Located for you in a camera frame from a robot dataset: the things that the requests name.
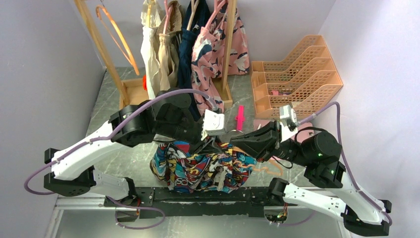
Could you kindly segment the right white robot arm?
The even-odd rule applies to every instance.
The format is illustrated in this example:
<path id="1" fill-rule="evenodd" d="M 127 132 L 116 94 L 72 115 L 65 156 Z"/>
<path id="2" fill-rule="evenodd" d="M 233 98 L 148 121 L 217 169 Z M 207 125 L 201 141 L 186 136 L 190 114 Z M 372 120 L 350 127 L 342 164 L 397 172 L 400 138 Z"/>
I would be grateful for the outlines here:
<path id="1" fill-rule="evenodd" d="M 321 195 L 273 178 L 267 189 L 267 199 L 272 205 L 304 206 L 342 221 L 348 231 L 359 236 L 389 235 L 391 223 L 387 216 L 391 202 L 362 193 L 351 180 L 350 170 L 340 162 L 342 145 L 335 137 L 324 129 L 303 142 L 297 141 L 297 135 L 294 123 L 271 121 L 256 131 L 232 137 L 230 143 L 260 162 L 277 157 L 302 166 L 311 184 L 332 193 Z"/>

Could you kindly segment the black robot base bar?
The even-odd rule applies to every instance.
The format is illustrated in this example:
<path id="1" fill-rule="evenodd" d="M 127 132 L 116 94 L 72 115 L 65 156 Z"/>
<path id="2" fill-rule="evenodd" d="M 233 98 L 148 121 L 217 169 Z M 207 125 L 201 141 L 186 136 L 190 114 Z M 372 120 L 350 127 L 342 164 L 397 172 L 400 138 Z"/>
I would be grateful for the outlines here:
<path id="1" fill-rule="evenodd" d="M 152 219 L 161 217 L 157 211 L 148 208 L 158 208 L 167 217 L 185 216 L 223 216 L 247 215 L 252 218 L 263 218 L 269 209 L 280 210 L 284 202 L 268 192 L 268 187 L 241 187 L 231 193 L 221 191 L 178 193 L 169 191 L 166 187 L 137 187 L 140 206 L 144 210 L 116 210 L 119 222 L 134 222 L 137 219 Z"/>

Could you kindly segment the comic print shorts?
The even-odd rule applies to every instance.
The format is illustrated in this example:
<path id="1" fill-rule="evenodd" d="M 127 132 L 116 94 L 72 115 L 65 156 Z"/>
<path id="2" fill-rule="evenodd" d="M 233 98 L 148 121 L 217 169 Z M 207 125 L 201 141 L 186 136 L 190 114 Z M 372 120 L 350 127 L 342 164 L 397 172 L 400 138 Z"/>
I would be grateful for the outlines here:
<path id="1" fill-rule="evenodd" d="M 229 143 L 220 147 L 221 154 L 198 155 L 189 153 L 186 142 L 162 143 L 150 161 L 150 169 L 170 191 L 231 193 L 247 181 L 257 162 Z"/>

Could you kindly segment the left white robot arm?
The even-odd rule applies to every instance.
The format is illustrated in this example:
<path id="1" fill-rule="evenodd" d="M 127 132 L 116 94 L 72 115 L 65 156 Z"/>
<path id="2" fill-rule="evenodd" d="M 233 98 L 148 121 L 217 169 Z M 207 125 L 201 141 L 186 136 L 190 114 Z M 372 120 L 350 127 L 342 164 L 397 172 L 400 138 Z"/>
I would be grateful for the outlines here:
<path id="1" fill-rule="evenodd" d="M 45 151 L 51 171 L 44 176 L 48 193 L 67 197 L 93 192 L 131 206 L 137 200 L 134 182 L 94 168 L 110 153 L 153 142 L 157 135 L 187 142 L 192 154 L 216 151 L 215 138 L 225 131 L 225 117 L 216 101 L 194 89 L 170 89 L 139 105 L 114 113 L 99 129 L 78 143 Z"/>

